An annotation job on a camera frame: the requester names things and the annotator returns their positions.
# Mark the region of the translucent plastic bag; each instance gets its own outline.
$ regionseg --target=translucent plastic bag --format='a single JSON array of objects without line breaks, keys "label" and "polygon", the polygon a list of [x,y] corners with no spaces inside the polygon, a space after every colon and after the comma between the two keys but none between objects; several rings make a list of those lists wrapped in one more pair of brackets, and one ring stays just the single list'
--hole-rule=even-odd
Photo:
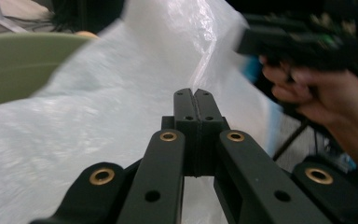
[{"label": "translucent plastic bag", "polygon": [[[241,73],[246,21],[224,0],[129,1],[30,99],[0,105],[0,223],[49,217],[79,174],[143,157],[183,88],[213,94],[232,129],[273,145],[276,105]],[[224,223],[210,177],[187,178],[183,223]]]}]

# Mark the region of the round hole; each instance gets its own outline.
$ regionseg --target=round hole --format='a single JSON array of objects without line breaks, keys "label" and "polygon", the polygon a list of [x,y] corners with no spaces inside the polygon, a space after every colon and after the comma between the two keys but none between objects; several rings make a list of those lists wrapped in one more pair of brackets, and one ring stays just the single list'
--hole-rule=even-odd
[{"label": "round hole", "polygon": [[320,168],[307,168],[305,175],[318,184],[330,185],[333,183],[333,177]]},{"label": "round hole", "polygon": [[109,183],[115,177],[115,172],[109,168],[101,168],[94,171],[89,177],[92,185],[104,185]]},{"label": "round hole", "polygon": [[106,179],[109,176],[109,173],[107,173],[106,171],[102,171],[100,173],[98,173],[95,178],[98,180],[103,180]]},{"label": "round hole", "polygon": [[233,142],[241,142],[245,139],[245,136],[241,133],[229,133],[227,138]]},{"label": "round hole", "polygon": [[291,198],[290,195],[282,190],[277,190],[274,192],[275,198],[277,198],[279,201],[287,203],[290,202]]},{"label": "round hole", "polygon": [[156,190],[150,190],[145,194],[145,200],[147,200],[150,203],[154,203],[158,201],[160,198],[160,194]]},{"label": "round hole", "polygon": [[159,136],[159,138],[160,138],[162,141],[171,142],[171,141],[176,140],[177,135],[176,135],[176,133],[162,133],[162,134]]},{"label": "round hole", "polygon": [[316,178],[325,180],[327,178],[327,176],[319,171],[312,171],[310,172],[311,175],[315,176]]}]

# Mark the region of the gray floor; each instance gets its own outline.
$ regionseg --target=gray floor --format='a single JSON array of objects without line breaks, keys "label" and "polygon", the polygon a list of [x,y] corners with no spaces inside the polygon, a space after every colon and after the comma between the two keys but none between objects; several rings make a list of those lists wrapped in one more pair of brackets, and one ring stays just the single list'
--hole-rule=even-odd
[{"label": "gray floor", "polygon": [[[0,6],[5,16],[12,16],[29,22],[14,20],[19,26],[29,32],[46,32],[53,27],[45,22],[51,16],[46,7],[32,0],[0,0]],[[0,26],[0,34],[10,32]],[[282,118],[281,131],[278,133],[278,146],[300,125],[298,120],[290,117]],[[289,147],[278,160],[278,164],[285,170],[291,171],[297,163],[301,162],[307,155],[313,153],[315,148],[313,130],[308,128]]]},{"label": "gray floor", "polygon": [[[48,21],[51,12],[32,0],[0,0],[0,7],[5,16],[14,17],[11,20],[29,32],[47,32],[53,29]],[[0,34],[6,32],[11,31],[0,25]]]}]

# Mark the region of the finger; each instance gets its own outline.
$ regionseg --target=finger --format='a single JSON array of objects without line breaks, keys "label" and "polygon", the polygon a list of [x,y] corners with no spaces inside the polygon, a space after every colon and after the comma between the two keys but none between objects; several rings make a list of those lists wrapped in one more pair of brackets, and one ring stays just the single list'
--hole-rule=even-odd
[{"label": "finger", "polygon": [[261,64],[267,64],[267,62],[268,62],[267,57],[264,55],[260,55],[258,57],[258,61],[260,61]]},{"label": "finger", "polygon": [[308,88],[298,87],[274,86],[272,94],[279,100],[292,104],[302,104],[313,98]]},{"label": "finger", "polygon": [[275,84],[283,84],[287,80],[287,74],[280,67],[264,66],[263,74],[266,79]]},{"label": "finger", "polygon": [[292,77],[296,83],[310,86],[331,87],[358,83],[357,76],[348,70],[321,72],[306,67],[299,67],[292,69]]}]

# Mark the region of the hand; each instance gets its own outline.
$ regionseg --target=hand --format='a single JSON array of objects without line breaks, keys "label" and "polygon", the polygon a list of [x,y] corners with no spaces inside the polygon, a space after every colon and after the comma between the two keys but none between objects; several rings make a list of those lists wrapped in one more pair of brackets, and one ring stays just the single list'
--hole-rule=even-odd
[{"label": "hand", "polygon": [[[273,95],[298,104],[298,113],[324,126],[358,122],[358,77],[352,72],[290,68],[287,63],[273,67],[263,57],[260,61],[265,77],[275,84]],[[289,69],[295,82],[286,82]]]}]

